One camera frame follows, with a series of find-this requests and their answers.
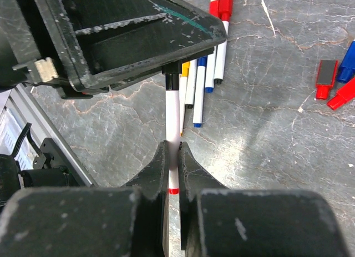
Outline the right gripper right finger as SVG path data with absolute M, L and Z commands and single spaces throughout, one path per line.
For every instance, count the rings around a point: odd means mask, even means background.
M 186 256 L 349 256 L 329 203 L 309 190 L 229 189 L 179 148 Z

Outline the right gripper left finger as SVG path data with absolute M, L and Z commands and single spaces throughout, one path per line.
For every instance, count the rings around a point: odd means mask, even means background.
M 168 256 L 168 144 L 121 187 L 40 187 L 1 213 L 2 256 Z

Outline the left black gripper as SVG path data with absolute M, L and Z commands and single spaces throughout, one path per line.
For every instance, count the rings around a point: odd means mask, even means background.
M 90 99 L 109 91 L 76 91 L 35 1 L 1 0 L 1 92 L 19 84 L 52 87 L 62 99 Z

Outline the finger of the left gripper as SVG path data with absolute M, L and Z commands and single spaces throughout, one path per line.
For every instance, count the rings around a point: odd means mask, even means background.
M 126 88 L 209 54 L 223 23 L 183 0 L 35 0 L 75 90 Z

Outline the red marker cap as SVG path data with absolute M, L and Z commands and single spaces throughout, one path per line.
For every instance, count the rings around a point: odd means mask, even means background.
M 348 103 L 354 98 L 354 81 L 352 78 L 348 83 L 342 86 L 337 92 L 336 95 L 327 102 L 327 106 L 332 110 L 337 110 L 342 105 Z
M 316 99 L 327 100 L 338 71 L 338 60 L 321 60 L 316 78 Z

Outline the yellow cap marker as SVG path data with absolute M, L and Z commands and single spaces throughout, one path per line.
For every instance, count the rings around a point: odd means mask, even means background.
M 182 64 L 182 74 L 180 76 L 179 102 L 180 102 L 180 136 L 182 136 L 185 117 L 185 97 L 187 88 L 187 79 L 189 75 L 190 62 Z

